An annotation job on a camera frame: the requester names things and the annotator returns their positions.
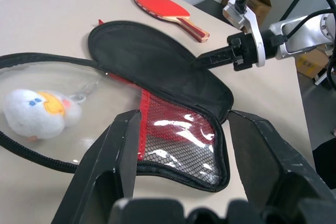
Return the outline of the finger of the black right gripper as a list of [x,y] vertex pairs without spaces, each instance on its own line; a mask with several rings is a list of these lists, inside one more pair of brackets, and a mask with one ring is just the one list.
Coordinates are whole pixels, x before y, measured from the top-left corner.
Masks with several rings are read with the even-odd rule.
[[213,51],[206,52],[198,56],[195,61],[198,63],[215,63],[224,60],[231,60],[231,47],[223,47]]
[[193,68],[216,68],[232,63],[231,57],[227,56],[199,56],[192,63]]

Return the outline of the white plush keychain toy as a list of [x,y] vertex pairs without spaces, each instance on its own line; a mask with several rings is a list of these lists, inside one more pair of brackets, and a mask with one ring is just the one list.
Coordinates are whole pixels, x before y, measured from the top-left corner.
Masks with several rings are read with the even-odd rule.
[[13,133],[28,141],[49,140],[82,121],[82,104],[97,86],[92,82],[73,94],[17,88],[3,96],[0,108]]

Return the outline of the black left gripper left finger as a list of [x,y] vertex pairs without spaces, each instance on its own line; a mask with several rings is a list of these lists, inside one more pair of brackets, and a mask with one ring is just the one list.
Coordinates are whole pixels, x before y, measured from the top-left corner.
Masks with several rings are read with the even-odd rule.
[[132,197],[141,112],[117,115],[84,154],[52,224],[108,224],[113,204]]

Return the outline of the red table tennis paddle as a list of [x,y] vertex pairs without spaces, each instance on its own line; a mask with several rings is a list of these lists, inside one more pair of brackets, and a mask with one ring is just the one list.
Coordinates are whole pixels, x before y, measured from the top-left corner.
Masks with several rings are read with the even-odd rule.
[[209,33],[190,21],[190,13],[172,0],[134,0],[138,7],[149,15],[181,26],[198,42],[206,42]]

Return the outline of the black rounded object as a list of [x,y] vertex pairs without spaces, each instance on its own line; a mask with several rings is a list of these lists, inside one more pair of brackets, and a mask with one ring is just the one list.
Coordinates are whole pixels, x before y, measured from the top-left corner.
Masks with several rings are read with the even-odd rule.
[[330,189],[336,189],[336,137],[313,150],[316,172]]

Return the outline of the small brown cardboard box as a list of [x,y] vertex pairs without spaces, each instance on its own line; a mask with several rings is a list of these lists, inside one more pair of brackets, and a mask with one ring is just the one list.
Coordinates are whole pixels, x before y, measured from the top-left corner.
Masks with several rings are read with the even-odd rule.
[[329,57],[317,49],[304,53],[296,57],[297,72],[314,78],[327,64]]

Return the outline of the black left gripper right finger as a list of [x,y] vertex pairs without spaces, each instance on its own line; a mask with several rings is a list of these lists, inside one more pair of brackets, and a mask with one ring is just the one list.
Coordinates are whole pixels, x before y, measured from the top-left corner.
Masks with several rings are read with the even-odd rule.
[[236,165],[248,202],[266,224],[336,224],[336,196],[266,119],[228,114]]

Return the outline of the red and black paddle case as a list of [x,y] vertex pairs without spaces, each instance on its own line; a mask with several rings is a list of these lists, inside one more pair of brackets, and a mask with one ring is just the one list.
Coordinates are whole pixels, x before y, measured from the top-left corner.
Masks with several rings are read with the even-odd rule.
[[0,69],[62,62],[107,73],[141,91],[139,176],[158,176],[202,191],[229,183],[224,132],[234,97],[173,38],[144,24],[100,23],[88,36],[91,59],[37,52],[0,57]]

